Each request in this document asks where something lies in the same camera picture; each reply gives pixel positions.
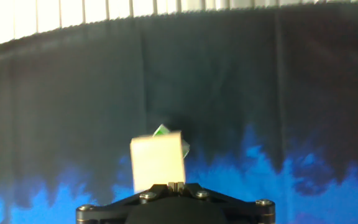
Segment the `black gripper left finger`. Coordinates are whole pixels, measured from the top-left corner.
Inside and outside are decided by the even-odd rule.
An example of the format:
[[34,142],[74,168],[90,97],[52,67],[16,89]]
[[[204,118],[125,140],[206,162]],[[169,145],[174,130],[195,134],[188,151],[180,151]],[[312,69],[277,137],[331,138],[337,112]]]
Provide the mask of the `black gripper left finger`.
[[123,220],[127,218],[129,212],[138,205],[176,196],[176,194],[177,184],[170,182],[168,184],[154,184],[148,190],[109,205],[81,205],[76,209],[76,224],[94,224],[103,223],[106,220]]

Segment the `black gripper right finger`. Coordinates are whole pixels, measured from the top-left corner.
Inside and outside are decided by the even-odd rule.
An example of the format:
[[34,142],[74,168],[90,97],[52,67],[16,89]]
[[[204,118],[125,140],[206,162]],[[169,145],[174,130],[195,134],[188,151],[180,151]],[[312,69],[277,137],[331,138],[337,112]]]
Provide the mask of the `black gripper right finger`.
[[211,202],[217,205],[230,218],[250,218],[249,223],[275,224],[275,203],[263,198],[245,202],[228,195],[206,189],[200,184],[177,182],[175,192],[183,197]]

